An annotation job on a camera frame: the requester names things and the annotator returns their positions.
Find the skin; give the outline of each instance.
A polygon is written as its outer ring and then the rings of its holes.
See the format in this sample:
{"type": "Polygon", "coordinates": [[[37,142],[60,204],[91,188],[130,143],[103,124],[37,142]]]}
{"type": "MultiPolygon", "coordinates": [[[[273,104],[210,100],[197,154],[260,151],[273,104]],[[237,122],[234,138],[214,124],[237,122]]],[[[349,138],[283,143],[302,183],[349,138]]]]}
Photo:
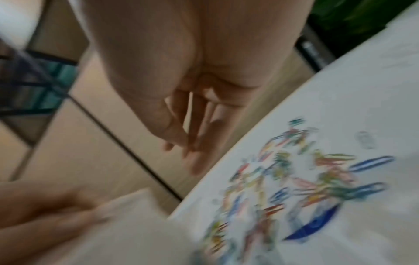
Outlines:
{"type": "Polygon", "coordinates": [[[93,209],[105,202],[80,188],[33,183],[0,183],[0,265],[75,238],[97,223],[93,209]]]}
{"type": "Polygon", "coordinates": [[[184,148],[199,176],[291,52],[313,0],[70,3],[114,89],[165,150],[184,148]]]}

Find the hand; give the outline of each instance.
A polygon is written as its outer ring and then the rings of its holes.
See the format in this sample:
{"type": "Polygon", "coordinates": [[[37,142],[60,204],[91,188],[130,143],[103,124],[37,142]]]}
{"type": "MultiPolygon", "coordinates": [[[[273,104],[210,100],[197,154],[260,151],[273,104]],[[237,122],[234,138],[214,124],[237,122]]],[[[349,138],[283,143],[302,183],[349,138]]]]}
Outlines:
{"type": "Polygon", "coordinates": [[[0,265],[79,236],[104,202],[92,192],[31,182],[0,183],[0,265]]]}
{"type": "Polygon", "coordinates": [[[191,173],[199,175],[290,53],[313,0],[70,3],[115,90],[151,133],[167,141],[166,150],[186,148],[191,173]]]}

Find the tabletop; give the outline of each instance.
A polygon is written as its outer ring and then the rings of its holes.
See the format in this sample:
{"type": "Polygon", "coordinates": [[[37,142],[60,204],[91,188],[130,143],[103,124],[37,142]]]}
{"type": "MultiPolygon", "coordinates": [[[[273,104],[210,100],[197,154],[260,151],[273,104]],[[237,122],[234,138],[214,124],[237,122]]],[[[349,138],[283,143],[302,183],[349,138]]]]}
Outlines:
{"type": "Polygon", "coordinates": [[[419,3],[315,75],[171,218],[219,264],[416,264],[418,24],[419,3]]]}

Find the fingernail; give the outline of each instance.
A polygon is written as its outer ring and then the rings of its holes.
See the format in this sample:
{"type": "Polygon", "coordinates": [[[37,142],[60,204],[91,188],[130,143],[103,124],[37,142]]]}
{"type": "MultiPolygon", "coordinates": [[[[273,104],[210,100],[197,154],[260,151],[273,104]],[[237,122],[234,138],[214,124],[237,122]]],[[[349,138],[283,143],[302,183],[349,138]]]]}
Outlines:
{"type": "Polygon", "coordinates": [[[94,221],[95,217],[92,212],[72,213],[68,217],[63,218],[63,221],[57,225],[57,229],[63,234],[78,233],[93,224],[94,221]]]}

